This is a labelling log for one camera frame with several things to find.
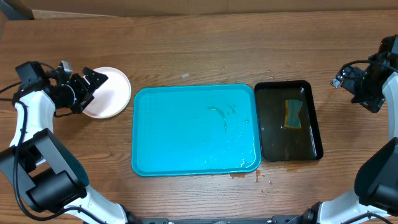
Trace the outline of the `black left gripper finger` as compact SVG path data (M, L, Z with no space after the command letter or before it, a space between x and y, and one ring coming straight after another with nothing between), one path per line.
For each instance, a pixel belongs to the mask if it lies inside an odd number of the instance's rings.
M84 91L76 95L76 101L70 107L73 114L81 114L83 110L94 100L92 92Z
M88 82L87 90L89 93L94 93L95 90L108 80L108 77L105 74L96 72L88 67L85 67L82 72Z

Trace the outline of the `white plate with red stain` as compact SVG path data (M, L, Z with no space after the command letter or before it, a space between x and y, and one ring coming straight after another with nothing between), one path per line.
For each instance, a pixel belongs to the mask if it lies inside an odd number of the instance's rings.
M127 76L117 68L99 67L95 72L108 79L93 93L94 100L83 110L92 118L105 119L122 112L131 99L132 88Z

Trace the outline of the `green and yellow sponge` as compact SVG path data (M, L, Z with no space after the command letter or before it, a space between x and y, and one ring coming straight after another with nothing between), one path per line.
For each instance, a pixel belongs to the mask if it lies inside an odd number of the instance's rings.
M302 125L299 114L301 112L303 102L300 100L285 100L284 105L285 115L282 127L285 129L301 129Z

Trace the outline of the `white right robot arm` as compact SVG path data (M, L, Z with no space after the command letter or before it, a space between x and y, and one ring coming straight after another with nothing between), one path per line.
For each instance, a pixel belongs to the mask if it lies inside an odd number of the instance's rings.
M354 188L334 200L317 202L291 223L362 223L373 218L388 222L397 216L397 54L370 56L361 70L356 62L342 66L332 81L377 113L387 103L389 141L359 169Z

